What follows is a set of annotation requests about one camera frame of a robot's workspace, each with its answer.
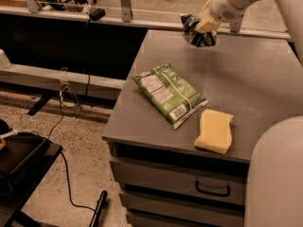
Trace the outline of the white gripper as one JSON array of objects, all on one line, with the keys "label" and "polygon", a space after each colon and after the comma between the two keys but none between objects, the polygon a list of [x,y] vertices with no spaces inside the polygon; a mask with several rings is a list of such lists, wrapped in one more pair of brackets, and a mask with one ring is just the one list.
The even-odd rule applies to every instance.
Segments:
[{"label": "white gripper", "polygon": [[221,23],[233,23],[240,19],[246,9],[260,0],[208,0],[198,18],[194,30],[199,33],[216,31]]}]

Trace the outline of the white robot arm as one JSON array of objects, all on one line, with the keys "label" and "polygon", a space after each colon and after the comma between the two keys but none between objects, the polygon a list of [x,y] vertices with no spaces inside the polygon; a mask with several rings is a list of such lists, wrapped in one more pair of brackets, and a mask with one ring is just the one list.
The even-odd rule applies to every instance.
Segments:
[{"label": "white robot arm", "polygon": [[[195,27],[216,30],[221,22],[234,23],[260,0],[209,0]],[[303,0],[276,0],[303,60]],[[283,120],[258,140],[250,161],[244,227],[303,227],[303,117]]]}]

